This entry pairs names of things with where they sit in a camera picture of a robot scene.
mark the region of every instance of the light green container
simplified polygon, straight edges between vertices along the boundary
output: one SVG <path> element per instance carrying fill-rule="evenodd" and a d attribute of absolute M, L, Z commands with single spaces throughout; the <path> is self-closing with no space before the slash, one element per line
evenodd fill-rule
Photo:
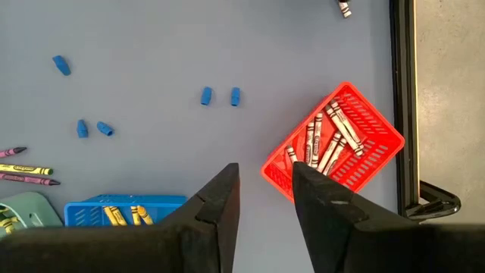
<path fill-rule="evenodd" d="M 26 192 L 0 199 L 0 206 L 8 208 L 3 212 L 7 218 L 18 217 L 19 222 L 13 223 L 16 231 L 25 228 L 63 226 L 49 201 L 40 193 Z M 0 227 L 0 237 L 6 234 L 5 229 Z"/>

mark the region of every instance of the plastic basket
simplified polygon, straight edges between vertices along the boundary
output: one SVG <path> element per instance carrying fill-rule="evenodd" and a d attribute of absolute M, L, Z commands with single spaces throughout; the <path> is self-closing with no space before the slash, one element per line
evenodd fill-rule
<path fill-rule="evenodd" d="M 0 206 L 8 208 L 3 213 L 7 218 L 18 218 L 19 222 L 13 223 L 16 231 L 25 228 L 62 227 L 55 210 L 40 193 L 26 192 L 3 198 L 0 199 Z M 5 235 L 5 229 L 0 228 L 0 237 Z"/>
<path fill-rule="evenodd" d="M 324 106 L 335 99 L 364 144 L 364 155 L 357 156 L 349 145 L 328 177 L 358 192 L 404 146 L 404 138 L 379 111 L 351 83 L 341 83 L 325 97 L 310 115 L 269 155 L 261 168 L 261 175 L 286 198 L 293 201 L 293 165 L 286 153 L 291 145 L 299 161 L 305 160 L 306 126 L 319 111 L 324 112 L 321 129 L 321 158 L 337 128 L 325 113 Z"/>
<path fill-rule="evenodd" d="M 185 196 L 134 196 L 104 194 L 82 202 L 69 202 L 64 207 L 67 227 L 111 226 L 108 216 L 103 211 L 105 206 L 120 209 L 128 224 L 133 224 L 131 206 L 143 206 L 157 223 L 187 201 Z"/>

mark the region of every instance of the red basket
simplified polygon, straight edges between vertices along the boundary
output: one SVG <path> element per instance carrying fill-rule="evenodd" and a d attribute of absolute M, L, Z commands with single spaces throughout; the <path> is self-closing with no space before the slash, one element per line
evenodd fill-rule
<path fill-rule="evenodd" d="M 321 129 L 321 158 L 337 131 L 335 124 L 325 113 L 324 106 L 335 99 L 352 127 L 364 144 L 364 155 L 357 156 L 349 145 L 340 154 L 339 160 L 328 177 L 358 192 L 382 169 L 389 160 L 404 146 L 404 138 L 379 113 L 379 111 L 351 83 L 341 83 L 333 93 L 300 123 L 296 129 L 269 155 L 261 168 L 261 175 L 273 184 L 286 198 L 293 202 L 292 171 L 293 165 L 286 153 L 291 145 L 299 161 L 305 160 L 306 126 L 319 111 L 324 112 Z"/>

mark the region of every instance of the crayon tip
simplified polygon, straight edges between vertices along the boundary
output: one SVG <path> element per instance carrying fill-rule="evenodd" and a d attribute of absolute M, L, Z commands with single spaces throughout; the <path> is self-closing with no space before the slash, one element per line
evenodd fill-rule
<path fill-rule="evenodd" d="M 23 152 L 27 149 L 27 147 L 17 147 L 17 148 L 14 148 L 14 152 L 15 153 L 19 153 L 19 152 Z"/>
<path fill-rule="evenodd" d="M 48 185 L 49 185 L 49 186 L 57 186 L 57 185 L 61 185 L 61 182 L 56 181 L 56 180 L 50 180 L 50 181 L 48 182 Z"/>

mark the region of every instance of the white crayon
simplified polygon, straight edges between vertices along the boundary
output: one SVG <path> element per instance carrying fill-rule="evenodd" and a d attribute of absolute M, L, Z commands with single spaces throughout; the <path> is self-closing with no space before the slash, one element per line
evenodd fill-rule
<path fill-rule="evenodd" d="M 317 168 L 318 166 L 318 152 L 320 151 L 320 134 L 321 122 L 324 119 L 324 113 L 318 112 L 315 118 L 315 132 L 313 136 L 313 153 L 311 154 L 311 166 Z"/>
<path fill-rule="evenodd" d="M 354 141 L 354 139 L 350 136 L 350 133 L 347 131 L 347 128 L 340 121 L 339 117 L 336 116 L 333 109 L 329 105 L 327 105 L 327 106 L 325 106 L 325 111 L 330 116 L 330 118 L 334 122 L 335 126 L 339 129 L 339 131 L 343 135 L 343 137 L 347 140 L 347 143 L 354 150 L 355 154 L 358 155 L 358 156 L 362 155 L 363 154 L 362 149 L 357 145 L 357 143 Z"/>
<path fill-rule="evenodd" d="M 332 154 L 332 157 L 330 158 L 330 161 L 328 162 L 328 165 L 325 167 L 324 171 L 322 174 L 327 175 L 335 165 L 336 161 L 339 159 L 340 153 L 343 151 L 343 147 L 346 145 L 347 141 L 345 138 L 342 138 L 339 141 L 339 144 L 336 146 L 335 151 Z"/>
<path fill-rule="evenodd" d="M 295 150 L 293 149 L 293 147 L 291 147 L 291 145 L 288 145 L 286 147 L 286 152 L 288 153 L 289 160 L 291 160 L 292 163 L 298 161 L 298 159 L 296 158 Z"/>
<path fill-rule="evenodd" d="M 352 14 L 352 12 L 350 11 L 350 8 L 349 8 L 349 3 L 339 1 L 339 7 L 340 7 L 340 11 L 342 12 L 342 15 L 343 15 L 344 18 L 347 18 L 348 16 L 350 16 Z"/>
<path fill-rule="evenodd" d="M 328 145 L 327 150 L 324 153 L 324 156 L 320 160 L 320 164 L 318 164 L 317 171 L 322 172 L 325 169 L 328 159 L 330 159 L 330 156 L 332 155 L 332 152 L 339 142 L 340 137 L 342 137 L 342 134 L 338 131 L 333 135 L 332 140 L 330 141 L 330 144 Z"/>
<path fill-rule="evenodd" d="M 332 106 L 333 110 L 335 111 L 336 116 L 339 117 L 340 121 L 342 121 L 343 126 L 345 126 L 347 128 L 347 131 L 349 132 L 350 136 L 353 138 L 355 143 L 357 143 L 358 147 L 363 150 L 364 145 L 362 145 L 361 139 L 358 138 L 357 134 L 355 133 L 354 128 L 352 127 L 352 125 L 350 125 L 349 119 L 346 117 L 345 114 L 343 114 L 343 111 L 340 108 L 339 103 L 335 99 L 332 99 L 330 101 L 330 105 Z"/>
<path fill-rule="evenodd" d="M 313 129 L 315 125 L 313 120 L 308 123 L 306 127 L 306 148 L 305 148 L 305 162 L 311 166 L 311 154 L 313 153 Z"/>

